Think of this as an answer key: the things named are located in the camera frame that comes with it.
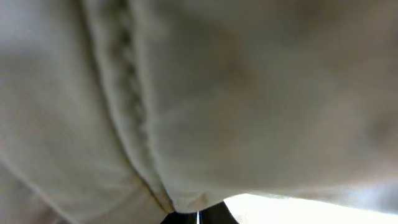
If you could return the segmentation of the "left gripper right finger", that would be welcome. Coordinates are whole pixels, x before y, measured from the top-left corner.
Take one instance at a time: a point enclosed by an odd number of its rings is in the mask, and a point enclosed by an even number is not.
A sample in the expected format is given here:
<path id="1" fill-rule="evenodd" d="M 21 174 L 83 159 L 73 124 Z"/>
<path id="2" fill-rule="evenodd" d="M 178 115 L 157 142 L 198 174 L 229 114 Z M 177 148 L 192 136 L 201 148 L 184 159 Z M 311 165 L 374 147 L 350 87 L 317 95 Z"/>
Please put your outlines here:
<path id="1" fill-rule="evenodd" d="M 199 224 L 239 224 L 222 201 L 199 213 Z"/>

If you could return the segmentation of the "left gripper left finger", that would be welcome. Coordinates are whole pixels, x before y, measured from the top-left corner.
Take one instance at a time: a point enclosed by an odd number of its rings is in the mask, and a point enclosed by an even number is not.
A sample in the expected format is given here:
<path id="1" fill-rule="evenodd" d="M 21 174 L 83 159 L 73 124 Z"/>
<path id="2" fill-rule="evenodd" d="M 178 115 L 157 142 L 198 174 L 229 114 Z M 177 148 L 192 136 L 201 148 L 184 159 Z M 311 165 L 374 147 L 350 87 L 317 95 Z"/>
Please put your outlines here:
<path id="1" fill-rule="evenodd" d="M 168 214 L 160 224 L 197 224 L 197 213 Z"/>

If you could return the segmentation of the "beige khaki shorts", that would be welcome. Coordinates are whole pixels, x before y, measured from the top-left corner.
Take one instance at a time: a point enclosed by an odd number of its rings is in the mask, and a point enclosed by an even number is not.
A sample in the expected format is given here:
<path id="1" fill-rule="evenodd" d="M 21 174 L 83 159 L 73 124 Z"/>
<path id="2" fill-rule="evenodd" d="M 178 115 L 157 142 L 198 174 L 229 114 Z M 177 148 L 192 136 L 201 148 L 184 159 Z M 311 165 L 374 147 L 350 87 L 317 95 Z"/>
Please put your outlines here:
<path id="1" fill-rule="evenodd" d="M 397 213 L 396 1 L 1 1 L 2 223 L 239 194 Z"/>

